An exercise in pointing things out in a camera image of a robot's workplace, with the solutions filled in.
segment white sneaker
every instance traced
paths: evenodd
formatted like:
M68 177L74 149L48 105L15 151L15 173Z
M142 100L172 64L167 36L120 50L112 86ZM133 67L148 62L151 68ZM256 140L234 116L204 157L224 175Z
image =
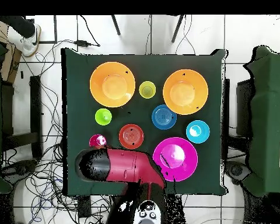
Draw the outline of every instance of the white sneaker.
M30 38L24 38L24 46L23 46L23 55L25 57L31 57L36 53L37 48L39 47L40 42L40 33L41 28L38 24L34 24L35 26L35 32L32 37Z

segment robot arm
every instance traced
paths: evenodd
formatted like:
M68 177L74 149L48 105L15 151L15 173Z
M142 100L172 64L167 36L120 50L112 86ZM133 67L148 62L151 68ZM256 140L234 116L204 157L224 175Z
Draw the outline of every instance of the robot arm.
M127 224L166 224L166 182L147 153L106 146L89 148L77 156L76 171L87 179L128 184L121 203L111 210L111 214L124 215ZM128 205L125 213L120 210L124 202Z

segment dark green table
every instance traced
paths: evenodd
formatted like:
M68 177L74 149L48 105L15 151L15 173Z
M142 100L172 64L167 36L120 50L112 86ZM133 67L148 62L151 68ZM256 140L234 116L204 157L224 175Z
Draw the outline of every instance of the dark green table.
M198 153L195 173L175 184L167 182L166 191L177 194L224 194L225 189L220 186L221 65L224 56L225 50L216 50L212 55L195 56L80 55L68 48L61 49L63 125L64 137L67 137L67 150L64 150L64 177L67 179L65 192L68 195L122 193L123 183L83 181L76 174L75 158L82 149L89 147L89 138L92 135L102 134L106 137L108 145L119 148L118 133L121 127L125 124L136 124L144 131L143 144L136 151L152 155L159 142L177 136L187 139L185 128L188 123L203 120L209 125L211 134L205 143L193 144ZM126 65L135 76L136 89L127 104L108 108L112 112L112 121L107 126L101 126L95 122L94 114L103 106L92 97L89 79L96 67L108 61ZM152 111L156 106L164 104L164 82L179 69L193 69L205 78L209 89L208 100L200 111L191 115L178 115L173 128L165 131L157 129L152 123ZM138 91L143 81L152 81L156 85L156 94L149 100L142 98Z

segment bowl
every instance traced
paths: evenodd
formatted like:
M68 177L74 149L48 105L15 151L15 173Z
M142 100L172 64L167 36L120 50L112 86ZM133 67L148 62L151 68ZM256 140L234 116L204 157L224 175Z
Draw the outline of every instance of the bowl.
M181 69L165 81L163 98L171 111L181 115L192 114L204 106L208 98L208 85L198 72Z
M139 87L139 93L143 98L150 99L156 94L156 86L148 80L142 82Z
M195 144L205 142L209 137L209 132L208 124L202 120L190 122L186 128L187 138Z
M144 140L143 130L135 124L127 124L119 131L119 141L127 149L136 149Z
M152 112L152 122L160 130L168 130L176 123L177 115L165 104L157 106Z
M135 78L128 67L119 62L99 65L90 77L90 92L105 107L126 104L135 92Z
M152 159L160 166L167 181L182 181L196 170L198 155L194 146L183 138L172 137L160 142Z
M99 125L107 125L111 122L112 114L108 109L101 108L96 111L94 118Z

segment chair leg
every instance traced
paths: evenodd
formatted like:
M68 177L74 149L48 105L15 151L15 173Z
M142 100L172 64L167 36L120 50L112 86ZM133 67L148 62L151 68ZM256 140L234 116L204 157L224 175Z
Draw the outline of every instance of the chair leg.
M117 32L118 35L120 35L120 31L119 31L119 27L118 27L115 15L111 15L111 16L112 16L112 20L113 20L113 23L114 23L115 28L116 28L116 32Z
M181 22L183 21L183 17L184 17L184 15L180 15L180 18L178 19L177 26L175 28L173 38L172 38L172 41L171 41L172 43L175 42L175 38L177 36L177 33L179 32L178 30L180 29Z

